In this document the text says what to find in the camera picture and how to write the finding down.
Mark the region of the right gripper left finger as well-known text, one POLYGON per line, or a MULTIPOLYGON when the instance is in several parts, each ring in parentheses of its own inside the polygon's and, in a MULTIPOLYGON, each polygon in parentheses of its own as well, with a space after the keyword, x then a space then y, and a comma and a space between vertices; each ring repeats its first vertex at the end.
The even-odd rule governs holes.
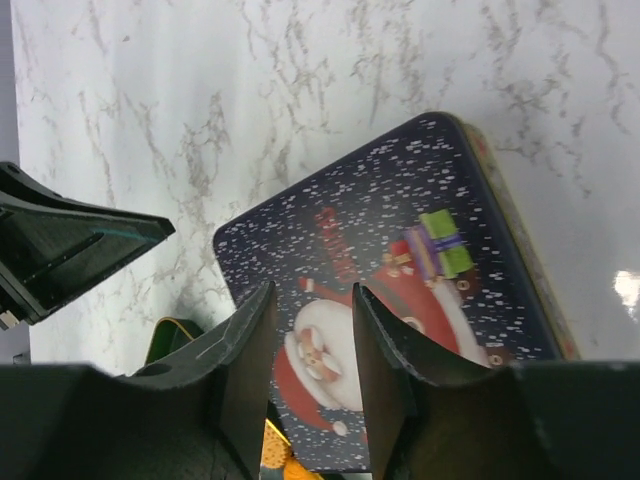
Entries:
POLYGON ((132 479, 256 479, 276 344, 276 286, 224 322, 138 370, 155 390, 129 461, 132 479))

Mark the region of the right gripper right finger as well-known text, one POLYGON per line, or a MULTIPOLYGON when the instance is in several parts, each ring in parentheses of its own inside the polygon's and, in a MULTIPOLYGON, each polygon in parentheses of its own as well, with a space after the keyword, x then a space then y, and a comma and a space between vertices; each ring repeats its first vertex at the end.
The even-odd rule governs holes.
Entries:
POLYGON ((497 370, 418 333, 363 285, 352 299, 373 478, 504 478, 497 370))

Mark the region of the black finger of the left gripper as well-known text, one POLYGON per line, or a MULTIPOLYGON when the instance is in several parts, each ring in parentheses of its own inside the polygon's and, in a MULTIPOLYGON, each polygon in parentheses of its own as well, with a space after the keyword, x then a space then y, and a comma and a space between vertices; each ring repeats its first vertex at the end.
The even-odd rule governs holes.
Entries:
POLYGON ((62 197, 2 163, 2 325, 45 320, 174 231, 163 217, 62 197))

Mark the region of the gold cookie tin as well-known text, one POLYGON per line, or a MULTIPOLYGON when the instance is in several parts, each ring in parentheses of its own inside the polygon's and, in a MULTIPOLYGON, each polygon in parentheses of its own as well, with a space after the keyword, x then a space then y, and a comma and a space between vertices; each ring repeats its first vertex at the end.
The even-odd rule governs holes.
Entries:
POLYGON ((546 323, 559 347, 560 355, 565 360, 581 360, 579 348, 571 332, 564 312, 556 299, 551 282, 546 276, 529 232, 516 208, 511 192, 495 160, 485 135, 474 125, 452 115, 453 121, 462 129, 463 136, 470 146, 482 177, 488 184, 494 199, 497 201, 503 220, 513 238, 524 269, 536 292, 537 299, 546 316, 546 323))

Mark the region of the gold tin lid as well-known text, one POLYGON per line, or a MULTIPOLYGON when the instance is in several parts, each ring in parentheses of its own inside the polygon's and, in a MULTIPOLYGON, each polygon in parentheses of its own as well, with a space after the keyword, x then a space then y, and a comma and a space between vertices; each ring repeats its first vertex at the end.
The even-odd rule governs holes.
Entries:
POLYGON ((456 117, 425 113, 220 227, 213 249, 236 303, 277 287, 271 401, 306 468, 363 473, 369 453, 352 290, 487 367, 561 354, 456 117))

